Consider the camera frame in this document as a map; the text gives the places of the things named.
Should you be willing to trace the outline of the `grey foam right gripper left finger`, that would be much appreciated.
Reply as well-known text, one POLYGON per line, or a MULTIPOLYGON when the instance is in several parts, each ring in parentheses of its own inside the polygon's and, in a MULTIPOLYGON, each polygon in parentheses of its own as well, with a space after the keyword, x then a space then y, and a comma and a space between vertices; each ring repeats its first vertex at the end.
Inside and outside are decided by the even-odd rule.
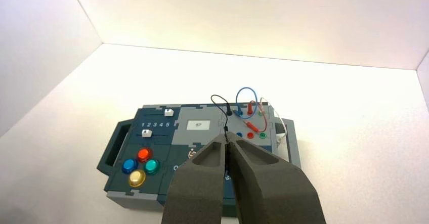
POLYGON ((167 192, 162 223, 221 223, 226 144, 220 134, 178 168, 167 192))

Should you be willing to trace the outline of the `grey foam right gripper right finger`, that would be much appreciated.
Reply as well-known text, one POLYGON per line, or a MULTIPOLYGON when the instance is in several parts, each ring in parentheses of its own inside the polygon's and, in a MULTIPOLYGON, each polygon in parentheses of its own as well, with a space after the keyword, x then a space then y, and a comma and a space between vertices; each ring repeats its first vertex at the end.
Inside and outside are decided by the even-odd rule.
POLYGON ((315 187, 297 166, 228 133, 228 174, 239 223, 325 223, 315 187))

